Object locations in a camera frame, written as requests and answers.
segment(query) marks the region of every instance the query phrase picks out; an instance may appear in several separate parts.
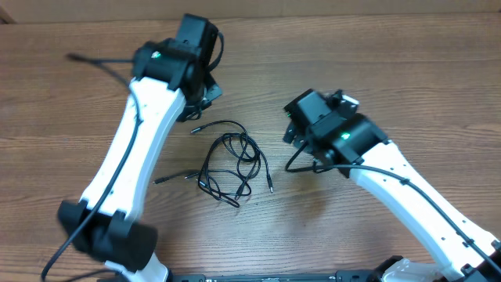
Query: wood grain surface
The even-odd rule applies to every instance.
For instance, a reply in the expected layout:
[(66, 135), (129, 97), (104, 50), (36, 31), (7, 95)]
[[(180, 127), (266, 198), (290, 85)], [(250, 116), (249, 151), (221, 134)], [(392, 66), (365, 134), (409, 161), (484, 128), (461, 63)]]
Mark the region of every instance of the wood grain surface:
[[(225, 93), (200, 121), (177, 124), (153, 177), (199, 168), (220, 125), (234, 119), (265, 152), (265, 173), (235, 209), (173, 179), (151, 186), (143, 222), (176, 273), (325, 273), (373, 268), (391, 255), (430, 256), (376, 199), (337, 172), (283, 171), (283, 106), (304, 90), (345, 89), (434, 187), (479, 226), (501, 236), (501, 15), (331, 16), (216, 20), (225, 54), (214, 76)], [(77, 201), (98, 170), (127, 91), (67, 52), (130, 57), (178, 21), (0, 26), (0, 280), (36, 281), (66, 239), (62, 200)], [(116, 68), (128, 75), (130, 66)], [(310, 164), (301, 155), (299, 165)], [(233, 168), (225, 150), (215, 167)], [(234, 179), (221, 180), (235, 189)], [(101, 265), (73, 248), (53, 280)]]
[(0, 0), (10, 23), (211, 19), (269, 16), (496, 13), (501, 0)]

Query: tangled black cable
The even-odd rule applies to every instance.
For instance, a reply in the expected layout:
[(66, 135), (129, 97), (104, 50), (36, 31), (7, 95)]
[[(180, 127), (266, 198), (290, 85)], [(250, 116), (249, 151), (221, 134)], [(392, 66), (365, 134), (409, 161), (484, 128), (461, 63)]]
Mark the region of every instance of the tangled black cable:
[[(196, 134), (197, 132), (202, 131), (203, 129), (212, 126), (212, 125), (218, 125), (221, 123), (231, 123), (234, 125), (239, 126), (243, 132), (241, 133), (225, 133), (219, 138), (217, 138), (211, 145), (211, 148), (209, 149), (209, 152), (207, 153), (207, 156), (205, 157), (204, 164), (202, 165), (202, 169), (199, 172), (196, 172), (194, 170), (189, 170), (189, 171), (183, 171), (183, 172), (178, 172), (174, 175), (162, 177), (159, 179), (156, 179), (153, 181), (155, 184), (165, 182), (169, 179), (172, 179), (174, 177), (180, 176), (180, 175), (185, 175), (188, 174), (185, 179), (192, 178), (195, 176), (198, 176), (197, 182), (198, 182), (198, 187), (205, 193), (208, 193), (211, 195), (214, 199), (217, 201), (223, 201), (227, 204), (231, 204), (235, 208), (239, 208), (240, 204), (237, 202), (238, 199), (242, 196), (250, 196), (252, 193), (251, 186), (249, 185), (249, 180), (253, 179), (256, 177), (259, 173), (259, 170), (261, 169), (261, 157), (263, 158), (263, 161), (265, 162), (265, 167), (266, 167), (266, 179), (268, 181), (268, 188), (271, 193), (273, 193), (273, 182), (272, 182), (272, 177), (269, 174), (269, 167), (268, 167), (268, 160), (266, 160), (265, 154), (259, 149), (259, 146), (256, 144), (254, 139), (252, 139), (248, 134), (247, 130), (238, 122), (236, 121), (214, 121), (211, 123), (208, 123), (206, 125), (202, 125), (198, 128), (195, 128), (194, 130), (191, 131), (192, 134)], [(240, 146), (242, 147), (242, 153), (240, 155), (235, 151), (235, 148), (233, 148), (232, 145), (232, 139), (237, 138), (240, 141)], [(211, 159), (211, 155), (214, 152), (214, 150), (218, 147), (219, 144), (223, 144), (225, 148), (230, 152), (233, 156), (235, 156), (238, 161), (236, 162), (236, 172), (228, 170), (228, 169), (209, 169), (209, 160)], [(252, 148), (254, 151), (254, 155), (251, 156), (247, 152), (248, 147)], [(250, 171), (247, 174), (243, 174), (241, 172), (241, 164), (242, 163), (251, 163), (252, 167)], [(218, 173), (218, 172), (225, 172), (229, 173), (231, 175), (234, 175), (240, 181), (242, 182), (238, 189), (236, 190), (235, 193), (226, 193), (222, 192), (221, 188), (218, 185), (218, 182), (214, 179), (210, 173)]]
[(487, 255), (485, 254), (476, 244), (475, 241), (469, 238), (454, 222), (453, 220), (443, 211), (437, 203), (435, 203), (430, 196), (428, 196), (424, 191), (421, 190), (416, 184), (412, 183), (410, 179), (407, 179), (403, 176), (397, 175), (393, 172), (386, 171), (381, 168), (375, 168), (368, 165), (361, 164), (333, 164), (333, 165), (316, 165), (316, 161), (313, 162), (311, 167), (303, 167), (303, 168), (290, 168), (290, 165), (294, 162), (297, 156), (306, 148), (308, 142), (304, 142), (303, 145), (296, 151), (296, 153), (290, 158), (285, 166), (286, 172), (314, 172), (314, 173), (323, 173), (328, 172), (331, 169), (335, 168), (347, 168), (347, 169), (364, 169), (371, 172), (378, 172), (383, 175), (390, 176), (394, 179), (397, 179), (403, 186), (407, 185), (414, 189), (421, 197), (424, 198), (434, 209), (438, 212), (438, 214), (456, 231), (456, 234), (461, 236), (464, 240), (464, 244), (467, 246), (471, 246), (478, 255), (480, 255), (499, 275), (501, 275), (501, 268)]

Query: cable connector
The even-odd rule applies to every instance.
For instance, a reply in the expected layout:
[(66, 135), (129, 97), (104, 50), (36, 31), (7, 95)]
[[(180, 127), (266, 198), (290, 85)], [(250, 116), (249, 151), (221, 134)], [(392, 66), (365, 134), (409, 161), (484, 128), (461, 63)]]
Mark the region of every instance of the cable connector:
[(171, 179), (171, 177), (160, 177), (159, 179), (155, 179), (155, 181), (153, 181), (153, 184), (164, 183), (170, 179)]
[(272, 177), (269, 174), (267, 174), (266, 175), (266, 179), (268, 180), (269, 192), (273, 193), (273, 181), (272, 181)]
[(200, 127), (197, 127), (197, 128), (195, 128), (194, 130), (192, 130), (192, 131), (190, 132), (190, 134), (195, 134), (195, 133), (197, 133), (197, 132), (200, 132), (200, 131), (202, 131), (202, 129), (204, 129), (204, 128), (203, 128), (203, 127), (201, 127), (201, 126), (200, 126)]

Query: black plastic part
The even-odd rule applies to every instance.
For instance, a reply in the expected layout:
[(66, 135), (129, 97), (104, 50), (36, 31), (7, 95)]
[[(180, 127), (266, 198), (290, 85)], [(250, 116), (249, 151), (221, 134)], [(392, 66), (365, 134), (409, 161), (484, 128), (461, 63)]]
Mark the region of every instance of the black plastic part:
[[(86, 201), (63, 201), (59, 206), (57, 217), (68, 235), (90, 212), (86, 206)], [(97, 261), (121, 264), (131, 272), (144, 269), (157, 245), (157, 230), (124, 217), (121, 211), (113, 216), (97, 213), (73, 241), (75, 248)]]
[(175, 36), (177, 42), (200, 48), (200, 61), (204, 67), (211, 62), (214, 45), (218, 38), (218, 28), (201, 16), (185, 14)]
[(342, 282), (377, 282), (373, 279), (373, 270), (339, 270), (336, 272), (337, 281)]
[[(360, 165), (362, 155), (388, 137), (369, 118), (357, 114), (358, 104), (342, 90), (325, 97), (313, 89), (284, 107), (291, 119), (283, 141), (313, 154), (324, 165)], [(349, 169), (340, 170), (349, 177)]]
[(204, 275), (174, 275), (172, 282), (375, 282), (372, 270), (340, 270), (326, 274), (273, 274), (273, 275), (235, 275), (205, 277)]
[(135, 52), (132, 75), (165, 81), (171, 91), (181, 89), (187, 102), (178, 121), (196, 119), (222, 94), (208, 70), (217, 38), (218, 29), (208, 19), (186, 14), (176, 38), (147, 42)]

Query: cable plug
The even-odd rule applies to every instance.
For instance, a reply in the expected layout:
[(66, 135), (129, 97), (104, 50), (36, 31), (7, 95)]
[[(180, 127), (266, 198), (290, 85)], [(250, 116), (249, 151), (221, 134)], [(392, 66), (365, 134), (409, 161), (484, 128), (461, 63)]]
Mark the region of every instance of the cable plug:
[(272, 177), (267, 174), (266, 175), (266, 179), (268, 180), (268, 188), (269, 188), (269, 192), (270, 193), (273, 193), (273, 182), (272, 182)]
[(91, 61), (89, 58), (87, 58), (87, 57), (85, 57), (83, 55), (77, 54), (77, 53), (68, 53), (68, 54), (66, 54), (66, 58), (68, 58), (70, 60), (78, 61), (78, 62), (89, 62), (89, 61)]
[(202, 131), (202, 129), (204, 129), (204, 127), (203, 127), (203, 126), (200, 126), (200, 127), (195, 128), (194, 130), (192, 130), (190, 133), (191, 133), (191, 134), (195, 134), (195, 133), (197, 133), (197, 132)]
[(166, 181), (168, 181), (169, 179), (171, 179), (172, 177), (160, 177), (159, 179), (155, 179), (155, 181), (153, 181), (153, 184), (160, 184), (160, 183), (164, 183)]

